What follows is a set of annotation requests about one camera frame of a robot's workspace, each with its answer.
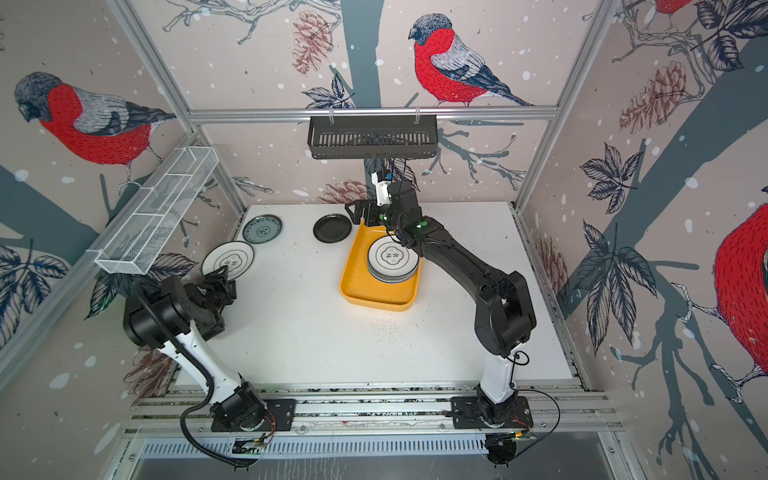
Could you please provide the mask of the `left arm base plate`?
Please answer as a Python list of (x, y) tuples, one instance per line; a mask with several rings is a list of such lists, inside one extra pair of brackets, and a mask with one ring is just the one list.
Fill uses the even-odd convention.
[(278, 398), (264, 400), (264, 406), (259, 410), (252, 408), (248, 415), (239, 417), (222, 413), (212, 414), (211, 430), (213, 432), (245, 433), (245, 432), (288, 432), (292, 429), (296, 413), (297, 401), (295, 399)]

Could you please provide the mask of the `white flower plate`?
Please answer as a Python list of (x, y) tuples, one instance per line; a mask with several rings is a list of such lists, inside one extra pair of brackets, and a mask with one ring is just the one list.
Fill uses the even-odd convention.
[(419, 257), (392, 238), (385, 236), (374, 241), (367, 253), (367, 268), (372, 275), (402, 276), (416, 273)]
[(237, 279), (253, 265), (256, 253), (253, 247), (243, 241), (226, 242), (212, 250), (204, 259), (201, 267), (203, 275), (211, 274), (222, 267), (227, 267), (229, 279)]

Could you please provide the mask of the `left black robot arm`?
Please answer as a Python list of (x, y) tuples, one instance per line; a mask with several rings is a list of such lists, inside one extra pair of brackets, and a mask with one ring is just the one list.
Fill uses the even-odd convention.
[(225, 330), (222, 312), (236, 298), (236, 282), (227, 267), (206, 274), (199, 283), (185, 283), (178, 276), (159, 283), (140, 277), (131, 284), (123, 327), (134, 344), (175, 361), (205, 390), (204, 404), (217, 426), (253, 431), (266, 420), (266, 403), (208, 345)]

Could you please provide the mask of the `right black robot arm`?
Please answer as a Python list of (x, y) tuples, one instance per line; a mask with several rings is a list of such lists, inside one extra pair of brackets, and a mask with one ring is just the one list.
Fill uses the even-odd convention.
[(489, 353), (477, 387), (477, 400), (464, 417), (491, 428), (527, 427), (516, 371), (524, 365), (524, 345), (537, 319), (526, 279), (505, 273), (471, 253), (436, 219), (423, 214), (413, 185), (382, 181), (375, 199), (345, 205), (353, 224), (382, 226), (396, 241), (447, 273), (475, 303), (474, 332)]

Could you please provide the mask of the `yellow plastic bin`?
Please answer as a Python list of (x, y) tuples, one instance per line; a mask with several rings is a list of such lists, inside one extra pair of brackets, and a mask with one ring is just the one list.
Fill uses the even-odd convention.
[(403, 312), (416, 299), (421, 273), (421, 258), (418, 256), (419, 265), (415, 276), (407, 282), (386, 284), (374, 279), (367, 268), (367, 253), (374, 241), (385, 236), (388, 235), (382, 226), (360, 225), (340, 281), (340, 292), (350, 303), (355, 305)]

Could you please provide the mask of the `small green patterned plate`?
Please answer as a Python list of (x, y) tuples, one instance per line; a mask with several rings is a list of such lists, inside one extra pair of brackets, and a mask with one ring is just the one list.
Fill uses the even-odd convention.
[(252, 245), (264, 244), (277, 238), (282, 227), (282, 220), (276, 215), (257, 215), (245, 223), (242, 237), (245, 242)]

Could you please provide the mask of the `small black plate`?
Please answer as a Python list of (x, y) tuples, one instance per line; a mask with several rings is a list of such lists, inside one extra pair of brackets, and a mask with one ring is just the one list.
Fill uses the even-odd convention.
[(338, 243), (346, 239), (352, 231), (352, 222), (342, 214), (327, 214), (319, 218), (313, 226), (316, 240), (325, 244)]

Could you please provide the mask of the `orange sunburst plate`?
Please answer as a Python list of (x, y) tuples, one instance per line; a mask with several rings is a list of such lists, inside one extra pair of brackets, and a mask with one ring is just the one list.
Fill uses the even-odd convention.
[(379, 274), (376, 274), (375, 272), (373, 272), (372, 276), (373, 276), (374, 279), (376, 279), (376, 280), (378, 280), (380, 282), (386, 283), (386, 284), (401, 284), (401, 283), (409, 281), (412, 277), (415, 276), (415, 274), (414, 273), (410, 273), (410, 274), (406, 274), (406, 275), (402, 275), (402, 276), (393, 277), (393, 276), (388, 276), (388, 275), (379, 275)]

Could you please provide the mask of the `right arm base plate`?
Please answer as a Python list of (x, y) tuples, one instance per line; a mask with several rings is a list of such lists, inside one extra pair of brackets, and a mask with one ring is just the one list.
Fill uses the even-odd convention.
[(528, 399), (520, 395), (500, 404), (494, 404), (485, 397), (453, 397), (451, 418), (455, 429), (533, 427)]

